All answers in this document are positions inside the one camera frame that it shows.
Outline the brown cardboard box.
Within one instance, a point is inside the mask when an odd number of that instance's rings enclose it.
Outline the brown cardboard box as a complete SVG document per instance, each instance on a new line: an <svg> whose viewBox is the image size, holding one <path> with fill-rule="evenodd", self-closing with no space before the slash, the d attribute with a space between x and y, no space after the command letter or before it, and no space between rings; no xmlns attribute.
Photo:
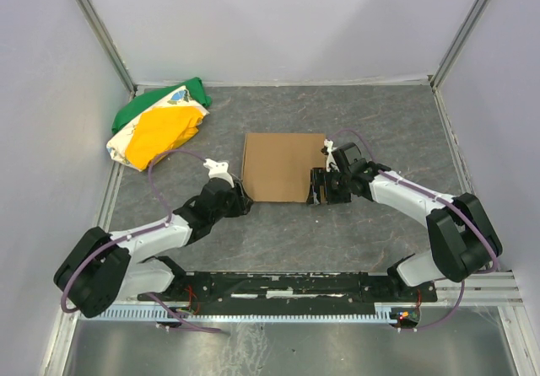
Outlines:
<svg viewBox="0 0 540 376"><path fill-rule="evenodd" d="M248 133L241 179L255 202L304 203L311 170L325 166L322 133Z"/></svg>

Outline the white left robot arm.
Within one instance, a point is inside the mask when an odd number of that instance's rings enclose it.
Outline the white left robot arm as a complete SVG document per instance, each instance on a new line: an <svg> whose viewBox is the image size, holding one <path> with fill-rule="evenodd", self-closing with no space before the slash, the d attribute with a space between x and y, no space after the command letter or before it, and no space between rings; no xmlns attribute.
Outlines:
<svg viewBox="0 0 540 376"><path fill-rule="evenodd" d="M113 233L90 228L53 277L62 311L93 318L118 298L164 292L180 270L161 253L197 242L221 219L245 216L252 204L239 180L214 178L158 221Z"/></svg>

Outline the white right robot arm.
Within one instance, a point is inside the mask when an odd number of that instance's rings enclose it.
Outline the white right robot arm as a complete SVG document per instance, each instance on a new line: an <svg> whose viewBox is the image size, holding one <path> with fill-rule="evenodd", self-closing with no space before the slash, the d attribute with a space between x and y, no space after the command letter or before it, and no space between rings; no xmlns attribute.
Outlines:
<svg viewBox="0 0 540 376"><path fill-rule="evenodd" d="M435 192L382 167L359 175L324 168L310 172L309 205L348 203L353 196L392 207L427 229L429 250L400 260L389 271L408 287L441 278L461 282L486 272L488 264L493 271L499 266L502 244L471 193Z"/></svg>

